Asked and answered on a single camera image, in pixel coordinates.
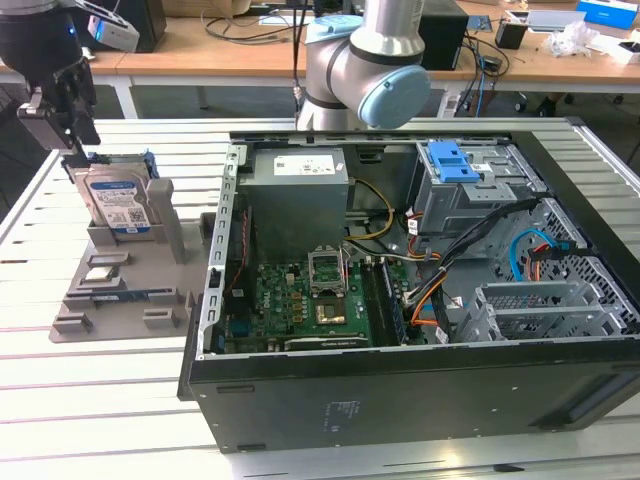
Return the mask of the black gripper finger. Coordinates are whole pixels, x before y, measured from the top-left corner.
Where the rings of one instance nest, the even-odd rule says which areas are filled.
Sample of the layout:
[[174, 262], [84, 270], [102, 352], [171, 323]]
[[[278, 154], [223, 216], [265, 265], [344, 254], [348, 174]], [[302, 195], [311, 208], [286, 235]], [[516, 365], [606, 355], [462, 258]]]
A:
[[33, 89], [30, 100], [18, 108], [17, 116], [43, 148], [60, 151], [74, 149], [73, 138], [63, 128], [55, 107], [45, 99], [41, 87]]
[[98, 145], [94, 125], [96, 91], [87, 59], [61, 70], [54, 77], [54, 118], [61, 127], [61, 138], [70, 166], [88, 166], [84, 145]]

